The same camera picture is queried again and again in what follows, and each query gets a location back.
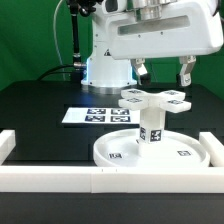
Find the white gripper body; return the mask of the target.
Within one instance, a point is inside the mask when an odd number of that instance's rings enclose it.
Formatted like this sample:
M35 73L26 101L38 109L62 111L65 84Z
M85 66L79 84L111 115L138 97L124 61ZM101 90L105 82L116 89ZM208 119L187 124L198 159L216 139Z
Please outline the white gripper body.
M220 50L217 1L119 1L104 4L105 30L115 59L208 55Z

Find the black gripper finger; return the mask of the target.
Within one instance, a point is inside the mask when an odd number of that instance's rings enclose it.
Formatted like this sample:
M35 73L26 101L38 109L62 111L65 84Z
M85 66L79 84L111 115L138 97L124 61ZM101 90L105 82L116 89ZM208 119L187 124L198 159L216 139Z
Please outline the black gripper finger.
M131 66L137 75L139 84L149 84L151 82L151 76L148 73L144 63L145 63L144 59L132 59L131 60Z
M189 86L191 84L191 72L196 63L196 57L181 56L179 62L182 65L180 73L177 75L179 85L182 87Z

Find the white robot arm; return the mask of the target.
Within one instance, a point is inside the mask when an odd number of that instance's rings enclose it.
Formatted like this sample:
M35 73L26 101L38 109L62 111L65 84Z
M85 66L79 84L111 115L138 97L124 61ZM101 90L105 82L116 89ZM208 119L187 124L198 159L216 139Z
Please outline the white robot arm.
M82 86L102 94L150 82L147 59L177 57L191 84L198 55L220 50L221 0L95 0L93 50Z

